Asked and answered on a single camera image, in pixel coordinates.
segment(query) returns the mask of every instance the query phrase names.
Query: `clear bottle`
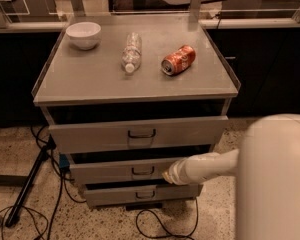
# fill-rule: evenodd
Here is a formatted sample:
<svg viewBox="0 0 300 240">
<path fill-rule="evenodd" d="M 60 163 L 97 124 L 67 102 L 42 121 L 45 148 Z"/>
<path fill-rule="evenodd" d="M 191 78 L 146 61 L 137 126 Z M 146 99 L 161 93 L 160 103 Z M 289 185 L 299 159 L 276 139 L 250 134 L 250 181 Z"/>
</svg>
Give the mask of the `clear bottle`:
<svg viewBox="0 0 300 240">
<path fill-rule="evenodd" d="M 141 47 L 142 40 L 140 35 L 135 32 L 130 33 L 122 53 L 122 66 L 126 74 L 132 75 L 140 67 Z"/>
</svg>

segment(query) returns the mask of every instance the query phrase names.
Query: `soda can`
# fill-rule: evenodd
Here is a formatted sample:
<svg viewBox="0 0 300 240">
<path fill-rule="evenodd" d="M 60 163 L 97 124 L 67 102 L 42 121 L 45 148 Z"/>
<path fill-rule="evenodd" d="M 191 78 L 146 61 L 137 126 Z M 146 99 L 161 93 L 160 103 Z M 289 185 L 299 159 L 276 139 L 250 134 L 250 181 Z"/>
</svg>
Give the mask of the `soda can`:
<svg viewBox="0 0 300 240">
<path fill-rule="evenodd" d="M 195 50 L 189 45 L 183 45 L 176 52 L 169 54 L 163 59 L 161 69 L 169 76 L 177 75 L 189 68 L 195 58 Z"/>
</svg>

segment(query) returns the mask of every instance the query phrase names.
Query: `white robotic arm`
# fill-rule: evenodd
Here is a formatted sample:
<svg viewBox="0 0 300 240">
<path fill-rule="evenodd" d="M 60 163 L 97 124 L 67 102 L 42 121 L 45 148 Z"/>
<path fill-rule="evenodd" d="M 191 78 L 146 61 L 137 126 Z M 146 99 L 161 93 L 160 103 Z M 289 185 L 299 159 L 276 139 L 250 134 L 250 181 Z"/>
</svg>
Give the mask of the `white robotic arm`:
<svg viewBox="0 0 300 240">
<path fill-rule="evenodd" d="M 236 240 L 300 240 L 300 115 L 262 118 L 240 150 L 179 160 L 163 176 L 183 185 L 234 172 Z"/>
</svg>

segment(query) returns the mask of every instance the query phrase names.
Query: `gray drawer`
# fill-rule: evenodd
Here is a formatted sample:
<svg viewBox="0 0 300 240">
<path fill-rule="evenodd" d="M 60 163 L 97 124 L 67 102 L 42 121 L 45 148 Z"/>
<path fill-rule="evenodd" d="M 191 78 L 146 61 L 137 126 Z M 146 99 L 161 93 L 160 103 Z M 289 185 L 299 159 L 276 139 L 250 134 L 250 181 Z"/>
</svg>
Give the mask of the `gray drawer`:
<svg viewBox="0 0 300 240">
<path fill-rule="evenodd" d="M 52 125 L 61 153 L 215 144 L 226 116 Z"/>
<path fill-rule="evenodd" d="M 78 184 L 162 179 L 162 172 L 176 158 L 132 160 L 105 163 L 71 164 L 70 170 Z"/>
<path fill-rule="evenodd" d="M 202 185 L 176 186 L 154 184 L 124 188 L 86 189 L 84 192 L 89 207 L 156 202 L 174 199 L 195 198 L 200 195 Z"/>
</svg>

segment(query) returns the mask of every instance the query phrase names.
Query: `white bowl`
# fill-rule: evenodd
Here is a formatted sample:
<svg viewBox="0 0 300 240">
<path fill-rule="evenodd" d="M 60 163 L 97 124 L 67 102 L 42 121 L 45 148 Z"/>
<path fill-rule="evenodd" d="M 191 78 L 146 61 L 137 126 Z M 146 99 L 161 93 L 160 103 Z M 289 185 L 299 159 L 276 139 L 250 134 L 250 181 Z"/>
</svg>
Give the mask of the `white bowl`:
<svg viewBox="0 0 300 240">
<path fill-rule="evenodd" d="M 70 43 L 81 50 L 90 50 L 101 42 L 101 26 L 94 22 L 80 22 L 69 26 L 66 34 Z"/>
</svg>

